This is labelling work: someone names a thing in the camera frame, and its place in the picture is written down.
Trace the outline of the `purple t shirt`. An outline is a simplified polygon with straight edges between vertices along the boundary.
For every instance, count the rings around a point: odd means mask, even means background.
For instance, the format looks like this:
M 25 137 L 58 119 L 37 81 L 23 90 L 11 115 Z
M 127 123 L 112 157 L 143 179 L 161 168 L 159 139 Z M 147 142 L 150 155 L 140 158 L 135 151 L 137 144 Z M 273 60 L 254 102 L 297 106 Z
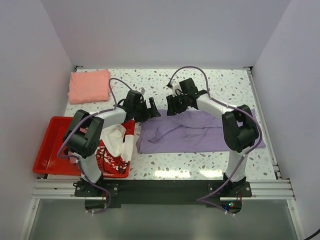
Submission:
M 141 123 L 136 143 L 140 154 L 228 152 L 222 121 L 201 110 L 187 110 L 168 116 L 159 110 L 160 117 Z

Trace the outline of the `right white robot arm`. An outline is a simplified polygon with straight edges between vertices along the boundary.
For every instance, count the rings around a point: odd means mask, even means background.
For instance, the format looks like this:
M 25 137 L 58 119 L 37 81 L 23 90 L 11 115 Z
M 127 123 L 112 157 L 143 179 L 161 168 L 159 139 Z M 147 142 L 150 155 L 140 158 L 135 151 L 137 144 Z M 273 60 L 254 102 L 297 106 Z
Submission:
M 223 173 L 223 184 L 204 200 L 223 192 L 230 197 L 235 196 L 241 185 L 246 182 L 246 163 L 248 155 L 262 141 L 262 129 L 247 105 L 234 106 L 210 97 L 208 90 L 198 90 L 192 78 L 167 87 L 172 94 L 166 97 L 167 115 L 183 113 L 188 107 L 201 110 L 222 121 L 224 142 L 229 148 L 228 165 Z

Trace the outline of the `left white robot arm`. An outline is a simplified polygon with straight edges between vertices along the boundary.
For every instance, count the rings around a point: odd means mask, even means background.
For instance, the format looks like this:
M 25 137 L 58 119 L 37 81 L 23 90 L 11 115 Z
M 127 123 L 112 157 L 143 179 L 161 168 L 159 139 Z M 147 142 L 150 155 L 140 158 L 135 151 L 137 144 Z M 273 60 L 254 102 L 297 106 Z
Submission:
M 123 124 L 130 120 L 145 122 L 160 117 L 155 101 L 149 98 L 150 107 L 142 93 L 129 90 L 126 98 L 120 100 L 115 108 L 89 113 L 78 110 L 69 124 L 63 143 L 57 152 L 59 158 L 75 158 L 81 171 L 81 178 L 87 181 L 86 191 L 92 196 L 99 196 L 104 190 L 103 178 L 96 160 L 96 150 L 100 143 L 102 130 Z

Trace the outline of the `white and red t shirt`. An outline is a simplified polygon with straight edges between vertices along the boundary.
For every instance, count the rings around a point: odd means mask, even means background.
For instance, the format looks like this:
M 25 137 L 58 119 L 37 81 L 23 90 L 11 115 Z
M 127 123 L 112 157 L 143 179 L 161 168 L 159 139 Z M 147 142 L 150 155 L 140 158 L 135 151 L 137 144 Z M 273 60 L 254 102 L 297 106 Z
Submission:
M 130 120 L 102 130 L 95 157 L 104 177 L 128 177 L 135 144 L 135 125 L 135 121 Z

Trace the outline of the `folded salmon pink t shirt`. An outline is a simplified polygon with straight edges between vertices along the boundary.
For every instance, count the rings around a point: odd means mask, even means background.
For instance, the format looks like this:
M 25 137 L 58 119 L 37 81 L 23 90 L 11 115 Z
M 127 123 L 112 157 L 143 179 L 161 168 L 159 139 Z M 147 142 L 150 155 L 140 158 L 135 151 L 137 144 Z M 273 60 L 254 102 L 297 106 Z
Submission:
M 108 69 L 72 72 L 69 80 L 68 101 L 71 105 L 108 101 L 110 95 Z

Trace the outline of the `dusty pink t shirt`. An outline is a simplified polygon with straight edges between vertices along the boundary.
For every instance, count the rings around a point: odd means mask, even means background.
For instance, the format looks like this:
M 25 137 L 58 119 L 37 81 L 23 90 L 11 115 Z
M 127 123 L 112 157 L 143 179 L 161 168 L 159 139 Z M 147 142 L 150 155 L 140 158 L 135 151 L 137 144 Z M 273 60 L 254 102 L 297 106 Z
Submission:
M 79 161 L 81 160 L 81 156 L 75 152 L 68 151 L 67 158 L 69 162 L 73 165 L 78 165 Z

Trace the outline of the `red plastic tray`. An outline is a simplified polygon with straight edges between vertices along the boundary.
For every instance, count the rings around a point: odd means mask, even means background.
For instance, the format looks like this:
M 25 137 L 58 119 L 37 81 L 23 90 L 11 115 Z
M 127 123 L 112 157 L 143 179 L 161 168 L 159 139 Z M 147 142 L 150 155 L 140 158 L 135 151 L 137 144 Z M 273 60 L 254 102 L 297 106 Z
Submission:
M 33 165 L 38 174 L 79 176 L 80 169 L 68 158 L 59 158 L 58 150 L 63 144 L 63 136 L 72 121 L 70 116 L 54 116 L 48 125 L 42 144 Z M 112 155 L 101 140 L 95 157 L 102 175 L 106 178 L 126 178 L 130 172 L 130 161 Z

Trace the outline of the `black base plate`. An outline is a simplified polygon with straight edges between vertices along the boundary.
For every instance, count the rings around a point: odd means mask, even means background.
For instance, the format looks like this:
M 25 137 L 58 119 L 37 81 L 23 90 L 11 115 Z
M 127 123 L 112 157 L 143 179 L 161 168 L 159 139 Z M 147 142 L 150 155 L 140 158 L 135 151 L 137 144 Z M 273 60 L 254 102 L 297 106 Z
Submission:
M 198 205 L 198 199 L 209 195 L 209 200 L 226 210 L 240 210 L 241 200 L 252 197 L 251 185 L 244 182 L 228 183 L 215 192 L 223 180 L 119 180 L 105 179 L 98 187 L 81 179 L 73 183 L 74 196 L 84 198 L 86 210 L 122 205 Z

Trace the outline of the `aluminium frame rail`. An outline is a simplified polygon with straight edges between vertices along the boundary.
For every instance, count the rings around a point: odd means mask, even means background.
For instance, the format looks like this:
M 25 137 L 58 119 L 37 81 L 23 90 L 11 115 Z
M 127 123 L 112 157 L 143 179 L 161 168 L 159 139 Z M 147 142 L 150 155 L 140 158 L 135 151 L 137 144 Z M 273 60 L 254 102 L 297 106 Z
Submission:
M 77 179 L 37 179 L 32 192 L 33 199 L 73 199 Z

